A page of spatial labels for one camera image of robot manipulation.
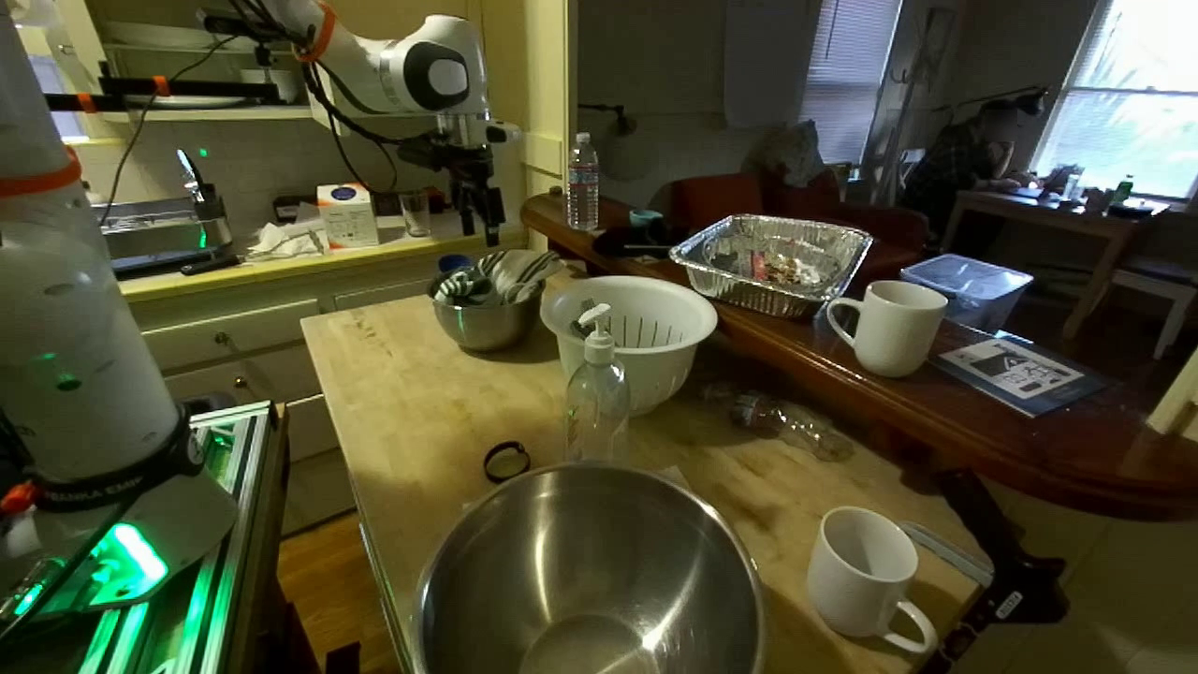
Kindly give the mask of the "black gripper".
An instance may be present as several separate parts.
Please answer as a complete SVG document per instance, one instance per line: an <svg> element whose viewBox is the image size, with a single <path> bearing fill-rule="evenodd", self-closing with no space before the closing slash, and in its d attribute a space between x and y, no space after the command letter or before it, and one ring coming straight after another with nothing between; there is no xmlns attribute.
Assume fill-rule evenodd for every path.
<svg viewBox="0 0 1198 674"><path fill-rule="evenodd" d="M499 247L506 203L494 188L494 147L515 137L511 125L486 125L479 147L465 147L454 131L423 131L408 143L410 163L446 170L461 235L476 235L481 215L486 247Z"/></svg>

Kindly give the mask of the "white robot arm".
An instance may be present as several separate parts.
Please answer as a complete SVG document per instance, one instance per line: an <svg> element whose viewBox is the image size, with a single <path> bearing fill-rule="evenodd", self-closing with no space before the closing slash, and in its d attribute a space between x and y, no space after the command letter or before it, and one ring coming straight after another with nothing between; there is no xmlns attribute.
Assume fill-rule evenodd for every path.
<svg viewBox="0 0 1198 674"><path fill-rule="evenodd" d="M294 57L327 66L366 114L430 119L430 131L399 137L395 152L446 170L461 231L499 245L506 203L494 188L489 147L506 137L506 126L489 117L479 29L456 15L426 15L410 35L380 40L345 29L322 0L262 2Z"/></svg>

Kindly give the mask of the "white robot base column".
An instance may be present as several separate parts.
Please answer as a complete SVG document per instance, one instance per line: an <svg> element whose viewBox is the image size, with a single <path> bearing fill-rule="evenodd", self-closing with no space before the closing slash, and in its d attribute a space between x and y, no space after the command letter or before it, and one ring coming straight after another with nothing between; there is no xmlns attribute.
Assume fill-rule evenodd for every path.
<svg viewBox="0 0 1198 674"><path fill-rule="evenodd" d="M132 469L181 427L11 15L0 15L0 411L48 482Z"/></svg>

